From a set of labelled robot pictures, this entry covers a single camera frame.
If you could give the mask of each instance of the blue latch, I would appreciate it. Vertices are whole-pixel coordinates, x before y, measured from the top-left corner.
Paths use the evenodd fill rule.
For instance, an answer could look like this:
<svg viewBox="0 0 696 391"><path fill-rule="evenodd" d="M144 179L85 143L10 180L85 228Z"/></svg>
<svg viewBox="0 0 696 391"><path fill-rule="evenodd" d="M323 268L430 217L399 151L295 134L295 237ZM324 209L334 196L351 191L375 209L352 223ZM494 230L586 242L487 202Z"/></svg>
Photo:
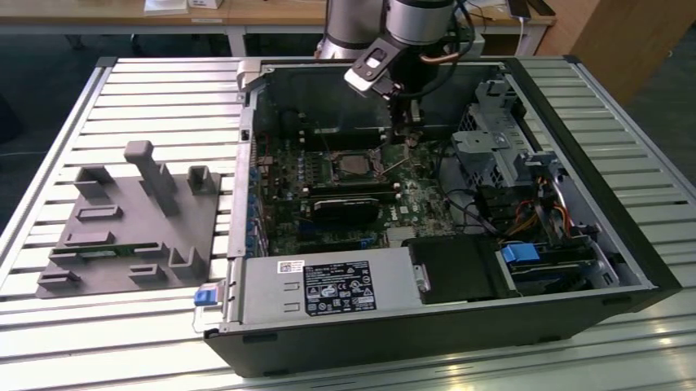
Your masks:
<svg viewBox="0 0 696 391"><path fill-rule="evenodd" d="M539 260L539 253L531 243L507 244L499 251L506 263L533 262Z"/></svg>
<svg viewBox="0 0 696 391"><path fill-rule="evenodd" d="M193 304L196 307L204 305L217 305L217 286L201 286L193 295Z"/></svg>

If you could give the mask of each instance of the warning label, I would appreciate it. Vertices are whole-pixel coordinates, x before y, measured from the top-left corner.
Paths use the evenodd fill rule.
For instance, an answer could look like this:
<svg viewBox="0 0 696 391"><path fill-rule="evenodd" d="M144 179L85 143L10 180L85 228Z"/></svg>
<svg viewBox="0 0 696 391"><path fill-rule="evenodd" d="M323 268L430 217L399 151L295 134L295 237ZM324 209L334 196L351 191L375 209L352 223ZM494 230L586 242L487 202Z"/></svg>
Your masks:
<svg viewBox="0 0 696 391"><path fill-rule="evenodd" d="M304 298L310 316L375 310L370 263L304 266Z"/></svg>

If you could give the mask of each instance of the white label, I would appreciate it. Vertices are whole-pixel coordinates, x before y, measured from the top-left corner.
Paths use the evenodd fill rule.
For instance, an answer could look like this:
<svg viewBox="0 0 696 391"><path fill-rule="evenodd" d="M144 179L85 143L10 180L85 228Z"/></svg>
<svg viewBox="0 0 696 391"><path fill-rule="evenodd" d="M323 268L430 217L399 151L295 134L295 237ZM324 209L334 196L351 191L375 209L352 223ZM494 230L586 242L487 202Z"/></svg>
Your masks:
<svg viewBox="0 0 696 391"><path fill-rule="evenodd" d="M116 253L113 251L93 251L90 253L80 253L82 258L101 258L101 257L115 257Z"/></svg>
<svg viewBox="0 0 696 391"><path fill-rule="evenodd" d="M304 267L304 261L279 261L277 273L299 273Z"/></svg>
<svg viewBox="0 0 696 391"><path fill-rule="evenodd" d="M221 19L191 19L191 23L221 23Z"/></svg>

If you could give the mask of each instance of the gray plastic post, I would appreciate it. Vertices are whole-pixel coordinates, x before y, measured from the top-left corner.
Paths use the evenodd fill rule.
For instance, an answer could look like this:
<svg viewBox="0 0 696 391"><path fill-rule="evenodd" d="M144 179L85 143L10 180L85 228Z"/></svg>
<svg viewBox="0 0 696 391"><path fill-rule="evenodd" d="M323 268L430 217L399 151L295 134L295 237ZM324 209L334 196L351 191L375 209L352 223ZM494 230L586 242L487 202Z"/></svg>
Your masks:
<svg viewBox="0 0 696 391"><path fill-rule="evenodd" d="M147 140L131 141L125 145L123 157L140 171L145 186L148 187L164 216L179 214L179 206L172 197L172 178L167 169L160 169L152 160L152 143Z"/></svg>
<svg viewBox="0 0 696 391"><path fill-rule="evenodd" d="M205 165L193 165L188 168L185 182L188 182L188 187L193 196L200 194L213 194L216 191L215 181Z"/></svg>
<svg viewBox="0 0 696 391"><path fill-rule="evenodd" d="M78 169L74 187L77 187L78 193L86 200L108 198L102 188L105 183L113 183L113 178L111 178L102 165L86 166Z"/></svg>

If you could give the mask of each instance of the red wire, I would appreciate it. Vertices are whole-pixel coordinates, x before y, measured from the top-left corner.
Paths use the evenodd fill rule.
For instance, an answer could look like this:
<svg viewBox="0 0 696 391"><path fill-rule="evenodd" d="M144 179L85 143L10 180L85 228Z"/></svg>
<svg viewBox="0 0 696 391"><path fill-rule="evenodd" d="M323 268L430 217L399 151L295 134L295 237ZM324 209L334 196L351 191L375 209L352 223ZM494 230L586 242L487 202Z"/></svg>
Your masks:
<svg viewBox="0 0 696 391"><path fill-rule="evenodd" d="M517 209L514 209L514 222L515 224L519 222L519 213L522 212L522 206L525 206L526 204L534 202L533 200L526 200L526 201L522 201L519 203L519 205L517 206Z"/></svg>

